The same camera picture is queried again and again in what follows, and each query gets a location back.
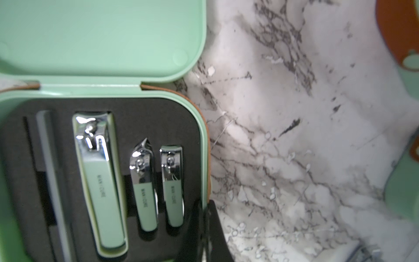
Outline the large green nail clipper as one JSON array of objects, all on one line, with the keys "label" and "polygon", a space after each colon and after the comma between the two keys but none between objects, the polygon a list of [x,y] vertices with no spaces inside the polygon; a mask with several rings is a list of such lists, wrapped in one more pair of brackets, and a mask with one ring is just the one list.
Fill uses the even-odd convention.
[{"label": "large green nail clipper", "polygon": [[74,142],[89,219],[99,256],[125,254],[127,238],[110,143],[110,113],[73,115]]}]

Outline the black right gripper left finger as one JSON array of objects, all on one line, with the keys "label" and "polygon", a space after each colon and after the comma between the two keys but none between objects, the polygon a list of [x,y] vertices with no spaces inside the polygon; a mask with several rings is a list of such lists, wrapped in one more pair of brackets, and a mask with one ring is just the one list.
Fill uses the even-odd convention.
[{"label": "black right gripper left finger", "polygon": [[194,203],[188,219],[187,230],[182,237],[176,262],[201,262],[203,260],[204,212],[200,200]]}]

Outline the green nail kit case front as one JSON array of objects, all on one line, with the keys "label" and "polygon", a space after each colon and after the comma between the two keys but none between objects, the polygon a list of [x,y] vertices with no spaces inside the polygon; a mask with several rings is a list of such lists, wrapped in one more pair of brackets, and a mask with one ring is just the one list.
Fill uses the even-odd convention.
[{"label": "green nail kit case front", "polygon": [[202,261],[207,127],[160,84],[205,41],[205,1],[1,2],[1,261]]}]

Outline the slanted green nail clipper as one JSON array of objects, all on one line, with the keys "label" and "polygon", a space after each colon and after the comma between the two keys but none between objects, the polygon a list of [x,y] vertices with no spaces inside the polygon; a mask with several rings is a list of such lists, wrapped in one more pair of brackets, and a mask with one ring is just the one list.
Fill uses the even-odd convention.
[{"label": "slanted green nail clipper", "polygon": [[155,158],[146,138],[131,153],[129,169],[141,229],[151,232],[158,227],[158,197],[156,191]]}]

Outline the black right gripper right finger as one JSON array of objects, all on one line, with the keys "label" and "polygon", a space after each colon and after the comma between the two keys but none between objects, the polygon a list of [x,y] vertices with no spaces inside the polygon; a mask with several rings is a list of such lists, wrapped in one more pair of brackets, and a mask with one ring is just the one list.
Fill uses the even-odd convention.
[{"label": "black right gripper right finger", "polygon": [[234,262],[224,237],[215,202],[210,200],[205,211],[205,252],[207,262]]}]

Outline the small green nail clipper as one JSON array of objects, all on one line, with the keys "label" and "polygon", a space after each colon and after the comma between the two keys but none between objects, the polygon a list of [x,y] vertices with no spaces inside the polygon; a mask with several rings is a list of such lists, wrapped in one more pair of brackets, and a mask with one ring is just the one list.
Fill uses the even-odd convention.
[{"label": "small green nail clipper", "polygon": [[183,148],[165,145],[159,152],[168,223],[171,227],[178,228],[184,222]]}]

